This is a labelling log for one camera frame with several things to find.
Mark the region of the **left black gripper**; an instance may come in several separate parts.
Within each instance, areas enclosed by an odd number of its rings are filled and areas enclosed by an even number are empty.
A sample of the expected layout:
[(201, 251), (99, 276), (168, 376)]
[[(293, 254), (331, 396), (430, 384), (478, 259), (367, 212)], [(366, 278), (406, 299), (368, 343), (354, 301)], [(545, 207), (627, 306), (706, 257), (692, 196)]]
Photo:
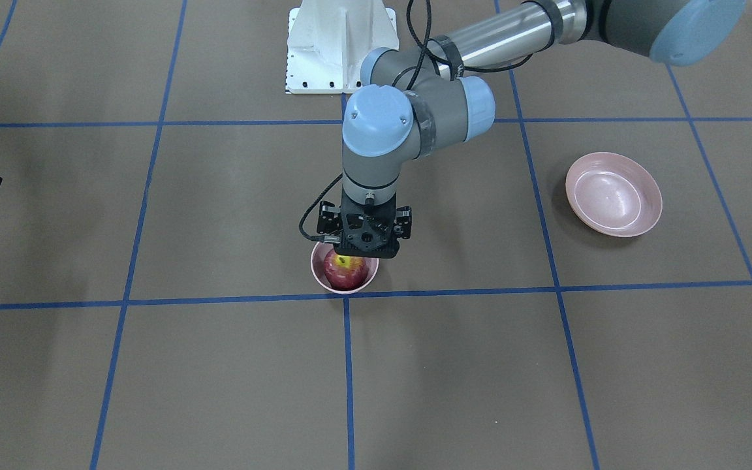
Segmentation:
[(349, 196), (342, 197), (342, 231), (336, 253), (358, 258), (393, 259), (399, 253), (399, 236), (394, 232), (396, 196), (388, 202), (367, 206)]

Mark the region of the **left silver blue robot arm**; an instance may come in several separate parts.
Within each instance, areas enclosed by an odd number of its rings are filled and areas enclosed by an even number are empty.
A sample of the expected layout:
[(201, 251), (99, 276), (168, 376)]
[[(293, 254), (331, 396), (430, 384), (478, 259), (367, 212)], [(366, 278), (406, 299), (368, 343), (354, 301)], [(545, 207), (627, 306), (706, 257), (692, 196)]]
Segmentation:
[(490, 130), (496, 104), (484, 72), (510, 71), (558, 44), (603, 42), (686, 67), (711, 54), (744, 1), (525, 1), (416, 50), (376, 48), (361, 65), (342, 124), (342, 200), (319, 203), (314, 241), (337, 254), (391, 259), (410, 238), (396, 202), (401, 167)]

